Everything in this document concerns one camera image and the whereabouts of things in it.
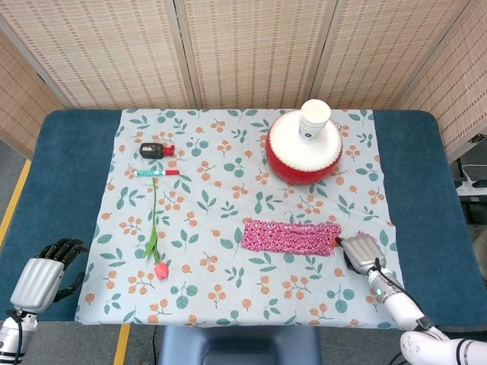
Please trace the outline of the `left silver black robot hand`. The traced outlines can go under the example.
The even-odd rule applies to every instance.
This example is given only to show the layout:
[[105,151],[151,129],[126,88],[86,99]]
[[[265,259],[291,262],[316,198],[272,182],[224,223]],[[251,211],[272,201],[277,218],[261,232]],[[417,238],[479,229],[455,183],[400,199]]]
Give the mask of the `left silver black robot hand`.
[[80,272],[72,284],[61,289],[59,285],[67,268],[78,255],[89,252],[81,240],[60,239],[45,246],[28,260],[10,297],[10,303],[23,313],[40,314],[53,303],[74,294],[84,280]]

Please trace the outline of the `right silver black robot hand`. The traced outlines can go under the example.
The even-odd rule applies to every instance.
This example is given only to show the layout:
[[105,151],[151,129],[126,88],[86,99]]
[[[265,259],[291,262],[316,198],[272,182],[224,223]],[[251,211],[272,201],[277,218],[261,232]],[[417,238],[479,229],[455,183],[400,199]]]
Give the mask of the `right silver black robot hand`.
[[368,234],[338,237],[335,239],[342,249],[347,269],[356,274],[368,276],[370,271],[386,265],[386,258],[374,238]]

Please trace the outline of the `pink crochet hair band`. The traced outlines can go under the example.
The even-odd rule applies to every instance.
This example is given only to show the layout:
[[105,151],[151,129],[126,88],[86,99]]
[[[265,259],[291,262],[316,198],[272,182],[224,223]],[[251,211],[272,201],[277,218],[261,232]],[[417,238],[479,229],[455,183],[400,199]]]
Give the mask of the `pink crochet hair band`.
[[240,246],[254,252],[331,256],[341,227],[332,222],[291,224],[248,220]]

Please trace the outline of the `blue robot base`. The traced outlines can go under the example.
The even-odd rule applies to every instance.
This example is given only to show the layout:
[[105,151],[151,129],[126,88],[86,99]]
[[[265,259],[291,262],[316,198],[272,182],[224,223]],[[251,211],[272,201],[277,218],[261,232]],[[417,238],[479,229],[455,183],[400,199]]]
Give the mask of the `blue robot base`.
[[316,328],[168,326],[158,365],[322,365]]

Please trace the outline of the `white plastic device base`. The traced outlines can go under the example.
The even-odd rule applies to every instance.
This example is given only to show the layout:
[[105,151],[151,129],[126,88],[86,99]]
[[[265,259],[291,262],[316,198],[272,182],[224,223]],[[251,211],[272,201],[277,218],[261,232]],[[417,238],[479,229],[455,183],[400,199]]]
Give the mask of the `white plastic device base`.
[[454,181],[454,185],[459,196],[487,196],[487,179],[477,181]]

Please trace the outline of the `red drum with white skin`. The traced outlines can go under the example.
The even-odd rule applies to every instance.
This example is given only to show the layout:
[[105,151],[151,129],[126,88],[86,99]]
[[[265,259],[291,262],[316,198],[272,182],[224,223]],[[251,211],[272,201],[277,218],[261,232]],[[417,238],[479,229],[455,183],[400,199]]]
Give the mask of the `red drum with white skin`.
[[293,185],[310,185],[326,178],[342,156],[342,136],[333,121],[310,141],[299,134],[301,112],[278,117],[266,136],[266,158],[277,177]]

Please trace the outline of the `blue felt table cover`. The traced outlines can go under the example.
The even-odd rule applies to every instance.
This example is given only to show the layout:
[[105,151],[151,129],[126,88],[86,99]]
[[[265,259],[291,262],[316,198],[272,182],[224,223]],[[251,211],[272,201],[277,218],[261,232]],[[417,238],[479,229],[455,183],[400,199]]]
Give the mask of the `blue felt table cover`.
[[[89,243],[121,113],[70,109],[44,120],[0,250],[0,320],[22,266],[63,237]],[[438,325],[487,322],[487,291],[432,114],[373,113],[406,289]]]

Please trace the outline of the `artificial red tulip flower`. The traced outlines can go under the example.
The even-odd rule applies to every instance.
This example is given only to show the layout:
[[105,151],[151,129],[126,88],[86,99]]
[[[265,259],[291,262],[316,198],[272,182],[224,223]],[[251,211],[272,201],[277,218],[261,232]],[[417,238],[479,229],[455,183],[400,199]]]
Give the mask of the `artificial red tulip flower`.
[[168,278],[169,269],[167,264],[161,261],[161,257],[158,252],[158,232],[157,232],[156,213],[155,213],[156,204],[157,204],[157,190],[155,187],[155,178],[152,178],[152,192],[153,192],[153,199],[152,199],[151,235],[145,247],[144,258],[147,258],[149,256],[153,257],[154,274],[158,279],[164,280]]

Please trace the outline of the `stack of white paper cups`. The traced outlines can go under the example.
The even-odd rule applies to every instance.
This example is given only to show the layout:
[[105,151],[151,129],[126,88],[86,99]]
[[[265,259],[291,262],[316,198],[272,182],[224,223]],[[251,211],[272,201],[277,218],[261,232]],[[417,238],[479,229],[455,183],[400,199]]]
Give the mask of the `stack of white paper cups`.
[[313,141],[331,118],[329,105],[318,99],[306,101],[301,106],[298,133],[304,143]]

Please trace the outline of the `floral print tablecloth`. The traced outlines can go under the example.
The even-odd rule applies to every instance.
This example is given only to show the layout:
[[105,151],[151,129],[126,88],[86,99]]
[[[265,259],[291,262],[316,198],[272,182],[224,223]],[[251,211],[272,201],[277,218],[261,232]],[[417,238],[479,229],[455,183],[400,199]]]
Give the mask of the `floral print tablecloth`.
[[[401,269],[384,175],[367,109],[334,111],[344,153],[310,186],[279,179],[266,160],[275,109],[127,109],[121,114],[75,320],[83,325],[321,325],[391,329],[367,278],[331,256],[253,252],[240,246],[250,219],[332,222],[367,233],[396,276]],[[175,146],[145,159],[141,143]],[[179,176],[136,176],[179,170]],[[157,190],[158,252],[144,258]]]

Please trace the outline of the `woven bamboo screen panel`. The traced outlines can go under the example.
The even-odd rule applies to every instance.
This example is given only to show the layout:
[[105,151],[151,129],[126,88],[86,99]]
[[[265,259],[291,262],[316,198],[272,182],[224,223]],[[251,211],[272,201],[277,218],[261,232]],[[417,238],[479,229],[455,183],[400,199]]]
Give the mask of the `woven bamboo screen panel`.
[[64,108],[0,30],[0,140],[30,159],[44,119]]
[[173,0],[0,0],[0,20],[65,106],[195,104]]
[[398,103],[469,0],[331,0],[309,96],[333,109]]
[[198,109],[300,106],[339,0],[172,0]]
[[398,107],[436,118],[450,162],[487,134],[487,0],[468,0]]

